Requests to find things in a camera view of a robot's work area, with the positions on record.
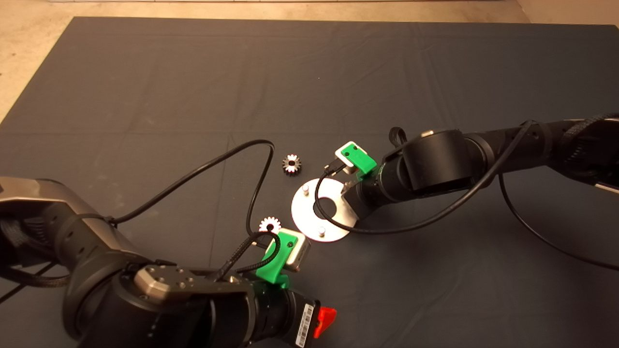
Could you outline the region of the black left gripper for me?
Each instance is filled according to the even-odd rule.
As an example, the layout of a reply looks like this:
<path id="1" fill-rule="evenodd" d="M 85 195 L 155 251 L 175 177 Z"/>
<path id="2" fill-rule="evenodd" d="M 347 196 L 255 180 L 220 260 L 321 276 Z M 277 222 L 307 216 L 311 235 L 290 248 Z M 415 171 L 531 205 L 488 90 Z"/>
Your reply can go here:
<path id="1" fill-rule="evenodd" d="M 311 348 L 335 321 L 338 311 L 290 289 L 257 290 L 252 342 L 278 339 L 291 348 Z"/>

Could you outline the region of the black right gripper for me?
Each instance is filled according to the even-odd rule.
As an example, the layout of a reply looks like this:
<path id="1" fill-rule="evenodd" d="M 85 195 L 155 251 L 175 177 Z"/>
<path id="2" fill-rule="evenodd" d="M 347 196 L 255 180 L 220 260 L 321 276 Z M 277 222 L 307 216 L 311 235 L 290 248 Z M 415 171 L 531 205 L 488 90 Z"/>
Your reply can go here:
<path id="1" fill-rule="evenodd" d="M 382 184 L 382 169 L 378 167 L 365 178 L 348 181 L 343 187 L 342 199 L 359 222 L 371 216 L 379 208 L 395 203 Z"/>

